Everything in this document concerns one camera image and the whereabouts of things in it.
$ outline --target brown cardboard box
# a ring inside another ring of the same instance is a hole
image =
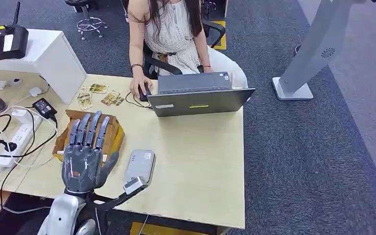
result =
[[[82,119],[85,114],[91,114],[92,117],[94,115],[94,113],[91,113],[91,112],[83,112],[83,111],[68,110],[68,109],[66,110],[66,114],[67,114],[67,116],[70,117],[70,122],[69,122],[67,128],[63,131],[63,133],[55,141],[55,145],[54,145],[54,148],[52,150],[53,156],[58,158],[60,161],[63,160],[63,155],[57,154],[57,151],[64,151],[65,146],[67,146],[67,144],[69,142],[68,137],[69,137],[69,134],[70,134],[71,125],[74,122],[74,120]],[[106,135],[104,137],[103,154],[107,154],[107,157],[109,158],[110,155],[113,152],[119,150],[119,148],[120,148],[120,146],[123,142],[123,139],[124,139],[124,131],[123,131],[122,126],[120,125],[120,123],[118,122],[118,120],[116,119],[115,116],[102,114],[100,119],[99,119],[99,122],[97,123],[96,135],[99,132],[100,125],[103,122],[104,117],[106,117],[106,116],[109,116],[110,120],[109,120],[109,124],[107,125]]]

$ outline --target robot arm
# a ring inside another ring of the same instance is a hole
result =
[[[69,145],[64,150],[62,179],[65,193],[57,196],[51,205],[38,235],[93,235],[96,223],[91,215],[95,211],[106,212],[118,206],[147,187],[145,180],[136,177],[123,188],[125,193],[116,199],[102,197],[94,193],[102,187],[113,167],[118,162],[119,153],[113,153],[102,166],[102,147],[109,117],[105,117],[96,135],[101,112],[97,111],[87,128],[91,115],[76,120],[71,126]]]

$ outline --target bracelet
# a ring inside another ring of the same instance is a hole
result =
[[[142,68],[142,70],[143,70],[143,65],[142,64],[132,64],[130,66],[130,70],[133,71],[133,68],[136,67],[136,66],[140,66]]]

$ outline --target gray robotic hand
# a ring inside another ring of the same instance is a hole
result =
[[[86,114],[82,120],[75,120],[71,126],[69,145],[64,150],[62,169],[62,179],[67,194],[83,194],[102,187],[118,161],[119,153],[115,152],[102,167],[102,148],[109,117],[104,118],[97,137],[96,129],[101,111],[93,115],[86,131],[90,117],[90,114]]]

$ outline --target laptop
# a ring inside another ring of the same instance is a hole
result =
[[[171,81],[171,84],[166,84],[172,77],[178,76],[178,79],[183,79],[184,75],[166,76],[166,80],[163,79],[165,76],[160,77],[159,94],[147,96],[156,115],[158,117],[169,117],[236,112],[256,90],[255,88],[232,89],[230,80],[228,80],[229,88],[227,88],[224,82],[226,81],[225,74],[228,76],[227,73],[210,74],[185,75],[187,79],[191,79],[181,81],[185,86],[173,81]]]

